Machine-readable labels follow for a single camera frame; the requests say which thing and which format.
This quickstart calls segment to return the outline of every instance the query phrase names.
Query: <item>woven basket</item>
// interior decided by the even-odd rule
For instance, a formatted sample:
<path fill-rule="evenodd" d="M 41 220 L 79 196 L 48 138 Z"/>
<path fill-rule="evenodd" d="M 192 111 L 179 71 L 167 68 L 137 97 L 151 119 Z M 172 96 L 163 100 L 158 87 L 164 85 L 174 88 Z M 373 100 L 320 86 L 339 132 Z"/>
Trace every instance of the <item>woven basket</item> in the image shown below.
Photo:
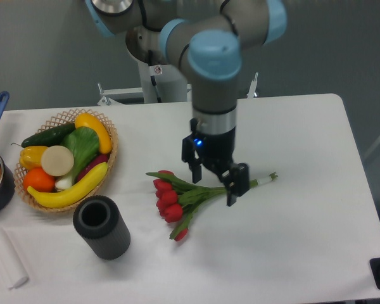
<path fill-rule="evenodd" d="M 40 129 L 38 129 L 37 133 L 51 129 L 53 127 L 57 127 L 59 125 L 64 125 L 68 122 L 73 122 L 76 119 L 76 117 L 81 113 L 90 113 L 91 115 L 97 117 L 103 123 L 111 137 L 113 148 L 110 153 L 110 158 L 108 160 L 108 170 L 106 176 L 88 195 L 86 195 L 80 201 L 77 201 L 76 203 L 63 208 L 46 208 L 38 204 L 38 202 L 36 202 L 36 200 L 28 192 L 26 192 L 26 190 L 24 190 L 23 180 L 28 171 L 26 168 L 22 167 L 19 163 L 17 163 L 16 168 L 14 170 L 15 191 L 26 204 L 28 204 L 36 210 L 47 213 L 64 213 L 73 211 L 76 209 L 76 207 L 82 200 L 95 195 L 100 190 L 101 186 L 103 185 L 103 182 L 107 179 L 107 176 L 110 174 L 110 170 L 113 167 L 115 158 L 117 156 L 118 134 L 116 128 L 113 125 L 113 122 L 109 120 L 107 117 L 105 117 L 103 114 L 100 114 L 92 110 L 83 109 L 72 109 L 70 111 L 64 111 L 62 113 L 58 113 L 56 116 L 52 116 L 50 120 L 47 120 L 46 123 L 42 125 Z"/>

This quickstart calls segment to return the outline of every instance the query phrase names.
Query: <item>floor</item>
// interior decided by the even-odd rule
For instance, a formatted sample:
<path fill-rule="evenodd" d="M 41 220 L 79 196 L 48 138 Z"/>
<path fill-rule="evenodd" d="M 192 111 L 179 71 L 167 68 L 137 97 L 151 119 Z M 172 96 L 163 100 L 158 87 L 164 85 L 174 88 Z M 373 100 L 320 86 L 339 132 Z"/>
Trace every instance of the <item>floor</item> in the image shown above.
<path fill-rule="evenodd" d="M 283 2 L 288 29 L 244 52 L 239 93 L 259 72 L 262 97 L 338 94 L 363 155 L 380 134 L 380 0 Z M 9 110 L 94 106 L 98 82 L 140 86 L 124 33 L 102 38 L 82 0 L 0 1 L 0 91 L 11 94 Z M 380 155 L 365 171 L 380 217 Z"/>

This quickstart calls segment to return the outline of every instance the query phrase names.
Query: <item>artificial vegetable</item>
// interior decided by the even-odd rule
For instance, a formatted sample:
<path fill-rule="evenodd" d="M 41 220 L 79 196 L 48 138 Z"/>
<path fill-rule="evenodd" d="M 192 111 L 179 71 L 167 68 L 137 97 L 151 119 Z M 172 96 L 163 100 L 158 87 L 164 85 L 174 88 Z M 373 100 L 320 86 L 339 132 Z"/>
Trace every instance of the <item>artificial vegetable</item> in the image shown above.
<path fill-rule="evenodd" d="M 84 198 L 90 193 L 106 176 L 107 163 L 100 163 L 95 166 L 81 181 L 71 188 L 58 193 L 43 193 L 28 187 L 27 191 L 42 206 L 47 208 L 63 208 L 70 206 Z"/>
<path fill-rule="evenodd" d="M 108 154 L 111 152 L 112 143 L 110 135 L 97 117 L 89 113 L 82 113 L 76 117 L 75 127 L 76 129 L 79 127 L 88 127 L 96 131 L 100 141 L 99 152 L 101 154 Z"/>
<path fill-rule="evenodd" d="M 42 169 L 52 176 L 62 176 L 69 173 L 73 164 L 73 154 L 64 146 L 51 146 L 42 154 Z"/>
<path fill-rule="evenodd" d="M 23 180 L 25 190 L 33 187 L 40 192 L 52 192 L 55 178 L 47 174 L 42 168 L 33 168 L 27 172 Z"/>
<path fill-rule="evenodd" d="M 47 150 L 45 146 L 31 146 L 26 147 L 20 152 L 19 163 L 27 170 L 41 167 L 42 154 Z"/>
<path fill-rule="evenodd" d="M 26 148 L 30 146 L 55 146 L 60 144 L 66 135 L 75 130 L 74 123 L 66 123 L 65 125 L 59 125 L 51 129 L 36 133 L 21 143 L 21 147 Z"/>
<path fill-rule="evenodd" d="M 79 175 L 77 176 L 76 181 L 78 182 L 79 180 L 81 180 L 96 165 L 98 165 L 99 163 L 104 163 L 104 162 L 108 162 L 108 156 L 107 155 L 100 154 L 97 157 L 95 157 L 95 159 L 93 159 L 90 162 L 90 164 L 87 165 L 87 167 L 85 169 L 83 169 L 82 171 L 80 171 Z"/>
<path fill-rule="evenodd" d="M 72 187 L 76 177 L 97 155 L 99 138 L 96 132 L 87 127 L 79 127 L 67 135 L 61 143 L 68 148 L 74 158 L 73 168 L 56 181 L 57 190 Z"/>

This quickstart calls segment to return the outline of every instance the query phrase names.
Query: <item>white tabletop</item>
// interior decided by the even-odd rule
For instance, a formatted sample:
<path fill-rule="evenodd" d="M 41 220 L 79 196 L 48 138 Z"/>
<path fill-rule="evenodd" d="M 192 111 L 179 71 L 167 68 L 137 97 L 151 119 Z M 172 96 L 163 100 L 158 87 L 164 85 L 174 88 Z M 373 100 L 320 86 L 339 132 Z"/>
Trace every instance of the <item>white tabletop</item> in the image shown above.
<path fill-rule="evenodd" d="M 277 181 L 226 207 L 202 209 L 182 244 L 155 207 L 152 178 L 181 162 L 191 104 L 97 107 L 118 130 L 120 149 L 102 194 L 113 199 L 132 243 L 120 258 L 99 259 L 71 215 L 39 213 L 15 196 L 0 212 L 30 275 L 0 303 L 312 303 L 380 297 L 369 260 L 380 257 L 380 223 L 342 100 L 326 95 L 241 100 L 234 159 L 251 178 Z M 61 111 L 7 111 L 0 154 L 14 168 L 20 143 Z M 203 171 L 201 185 L 217 186 Z"/>

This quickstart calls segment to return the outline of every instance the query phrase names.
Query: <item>folded cloth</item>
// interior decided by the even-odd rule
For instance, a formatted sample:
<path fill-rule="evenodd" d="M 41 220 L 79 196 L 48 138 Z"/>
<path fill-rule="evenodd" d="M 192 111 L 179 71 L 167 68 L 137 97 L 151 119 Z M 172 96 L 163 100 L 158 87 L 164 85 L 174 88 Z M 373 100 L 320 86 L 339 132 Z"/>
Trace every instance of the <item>folded cloth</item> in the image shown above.
<path fill-rule="evenodd" d="M 9 289 L 20 287 L 29 279 L 13 243 L 3 228 L 0 228 L 0 276 Z"/>

